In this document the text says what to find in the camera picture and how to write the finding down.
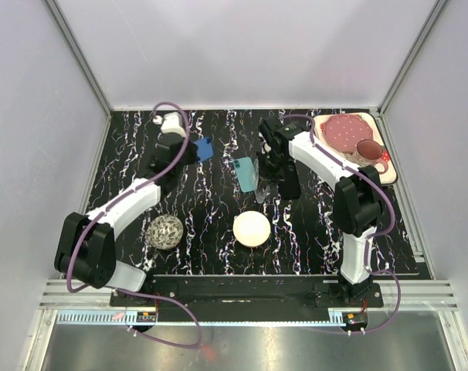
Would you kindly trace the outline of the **teal smartphone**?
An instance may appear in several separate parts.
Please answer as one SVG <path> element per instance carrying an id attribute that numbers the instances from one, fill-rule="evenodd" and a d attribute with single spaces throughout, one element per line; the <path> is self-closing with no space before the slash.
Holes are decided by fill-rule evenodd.
<path id="1" fill-rule="evenodd" d="M 254 192 L 257 187 L 256 171 L 249 157 L 237 158 L 232 161 L 241 192 Z"/>

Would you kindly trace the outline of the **blue smartphone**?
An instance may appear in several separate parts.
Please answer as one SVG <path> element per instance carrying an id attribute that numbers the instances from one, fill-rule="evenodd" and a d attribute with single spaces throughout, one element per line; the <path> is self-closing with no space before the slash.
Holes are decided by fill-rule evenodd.
<path id="1" fill-rule="evenodd" d="M 194 144 L 197 146 L 197 157 L 199 163 L 207 161 L 213 156 L 213 147 L 210 137 L 198 139 Z"/>

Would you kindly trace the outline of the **phone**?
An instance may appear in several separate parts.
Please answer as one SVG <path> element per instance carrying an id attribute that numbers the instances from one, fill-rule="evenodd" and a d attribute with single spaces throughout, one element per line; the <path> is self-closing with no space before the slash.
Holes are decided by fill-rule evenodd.
<path id="1" fill-rule="evenodd" d="M 283 166 L 283 179 L 278 185 L 278 191 L 282 200 L 289 201 L 300 198 L 300 181 L 294 162 L 287 162 Z"/>

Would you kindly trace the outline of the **clear transparent phone case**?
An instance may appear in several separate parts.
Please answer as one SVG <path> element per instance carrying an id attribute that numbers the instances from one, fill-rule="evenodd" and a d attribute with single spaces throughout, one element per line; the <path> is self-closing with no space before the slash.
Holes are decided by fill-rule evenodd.
<path id="1" fill-rule="evenodd" d="M 254 182 L 256 183 L 254 190 L 256 202 L 263 204 L 270 195 L 270 184 L 261 175 L 261 164 L 258 158 L 254 161 L 253 166 Z"/>

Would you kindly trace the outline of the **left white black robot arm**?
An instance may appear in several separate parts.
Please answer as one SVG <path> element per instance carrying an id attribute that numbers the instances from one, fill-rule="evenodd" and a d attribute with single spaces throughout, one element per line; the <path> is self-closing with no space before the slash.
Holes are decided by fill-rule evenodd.
<path id="1" fill-rule="evenodd" d="M 147 305 L 154 288 L 147 274 L 117 259 L 115 242 L 141 214 L 156 206 L 177 185 L 185 166 L 199 160 L 198 146 L 176 134 L 162 134 L 147 149 L 132 183 L 103 206 L 86 214 L 71 213 L 64 222 L 54 259 L 55 269 L 83 286 L 127 291 L 136 305 Z"/>

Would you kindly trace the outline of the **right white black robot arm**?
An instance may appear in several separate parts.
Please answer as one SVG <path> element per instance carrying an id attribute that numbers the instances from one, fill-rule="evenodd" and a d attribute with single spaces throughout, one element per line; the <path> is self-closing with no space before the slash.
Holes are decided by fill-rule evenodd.
<path id="1" fill-rule="evenodd" d="M 277 188 L 281 199 L 299 199 L 298 162 L 331 187 L 333 224 L 343 234 L 343 253 L 337 286 L 330 294 L 344 305 L 355 306 L 371 290 L 370 248 L 383 210 L 393 208 L 373 166 L 357 167 L 325 148 L 312 117 L 291 114 L 288 118 L 289 124 L 277 117 L 259 123 L 262 148 L 256 153 L 257 201 L 263 203 L 272 188 Z"/>

